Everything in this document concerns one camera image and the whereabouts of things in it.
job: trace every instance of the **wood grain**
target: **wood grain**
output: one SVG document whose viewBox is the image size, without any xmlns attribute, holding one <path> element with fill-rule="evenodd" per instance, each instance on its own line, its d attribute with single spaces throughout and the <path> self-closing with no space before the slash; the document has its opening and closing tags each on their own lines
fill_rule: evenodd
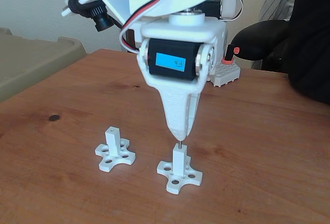
<svg viewBox="0 0 330 224">
<path fill-rule="evenodd" d="M 184 141 L 203 182 L 172 195 L 156 173 L 176 142 L 159 94 L 135 55 L 99 50 L 0 104 L 0 222 L 330 223 L 329 124 L 285 74 L 207 83 Z M 137 159 L 105 173 L 109 126 Z"/>
</svg>

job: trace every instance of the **white 3d printed part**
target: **white 3d printed part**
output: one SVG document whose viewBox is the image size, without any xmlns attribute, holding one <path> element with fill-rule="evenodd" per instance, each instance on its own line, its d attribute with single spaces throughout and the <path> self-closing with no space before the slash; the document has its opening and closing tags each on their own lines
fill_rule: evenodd
<svg viewBox="0 0 330 224">
<path fill-rule="evenodd" d="M 224 84 L 238 79 L 240 73 L 241 69 L 236 63 L 226 65 L 219 62 L 216 67 L 216 73 L 209 76 L 208 80 L 213 83 L 214 87 L 221 87 Z"/>
<path fill-rule="evenodd" d="M 190 167 L 190 156 L 187 156 L 187 146 L 178 143 L 173 149 L 173 163 L 161 161 L 157 166 L 157 173 L 168 178 L 166 190 L 172 194 L 179 194 L 185 184 L 201 185 L 203 173 Z"/>
<path fill-rule="evenodd" d="M 95 150 L 97 156 L 103 157 L 99 164 L 101 171 L 110 172 L 117 164 L 132 165 L 135 153 L 127 150 L 129 140 L 120 138 L 119 128 L 110 127 L 105 132 L 107 144 L 100 144 Z"/>
</svg>

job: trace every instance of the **white robotic arm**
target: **white robotic arm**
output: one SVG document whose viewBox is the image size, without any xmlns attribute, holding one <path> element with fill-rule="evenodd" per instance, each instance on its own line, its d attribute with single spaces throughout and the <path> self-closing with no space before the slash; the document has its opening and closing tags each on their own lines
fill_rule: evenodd
<svg viewBox="0 0 330 224">
<path fill-rule="evenodd" d="M 102 1 L 123 24 L 121 43 L 137 54 L 146 83 L 160 93 L 170 131 L 183 141 L 193 126 L 200 93 L 224 56 L 226 21 L 236 18 L 237 0 L 222 0 L 220 19 L 193 8 L 205 0 Z M 71 11 L 66 7 L 62 15 Z M 122 38 L 127 29 L 134 30 L 140 49 Z"/>
</svg>

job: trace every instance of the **white wire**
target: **white wire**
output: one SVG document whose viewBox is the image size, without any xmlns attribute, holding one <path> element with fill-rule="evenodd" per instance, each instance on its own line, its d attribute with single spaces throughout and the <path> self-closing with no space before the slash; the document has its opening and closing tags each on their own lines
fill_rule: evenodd
<svg viewBox="0 0 330 224">
<path fill-rule="evenodd" d="M 123 41 L 122 38 L 124 36 L 124 34 L 127 32 L 127 30 L 129 30 L 129 28 L 132 26 L 132 24 L 134 22 L 136 22 L 137 20 L 139 20 L 141 17 L 143 17 L 146 13 L 150 12 L 152 9 L 154 9 L 155 7 L 157 7 L 163 0 L 159 0 L 156 4 L 152 5 L 150 8 L 144 10 L 142 13 L 140 13 L 139 15 L 137 15 L 133 20 L 131 20 L 131 22 L 120 32 L 119 34 L 119 41 L 120 44 L 129 52 L 131 53 L 135 53 L 138 54 L 139 51 L 138 50 L 132 50 L 131 48 L 129 48 L 128 46 L 126 46 Z"/>
<path fill-rule="evenodd" d="M 230 19 L 220 19 L 220 20 L 222 20 L 224 22 L 237 20 L 243 13 L 243 0 L 239 0 L 239 2 L 241 3 L 241 10 L 240 10 L 240 14 L 237 17 L 233 17 L 233 18 L 230 18 Z"/>
</svg>

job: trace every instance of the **beige plastic tray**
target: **beige plastic tray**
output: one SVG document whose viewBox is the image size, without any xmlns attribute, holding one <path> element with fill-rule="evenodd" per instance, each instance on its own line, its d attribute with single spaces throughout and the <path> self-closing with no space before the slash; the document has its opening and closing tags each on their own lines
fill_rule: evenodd
<svg viewBox="0 0 330 224">
<path fill-rule="evenodd" d="M 27 40 L 0 28 L 0 102 L 85 56 L 75 39 Z"/>
</svg>

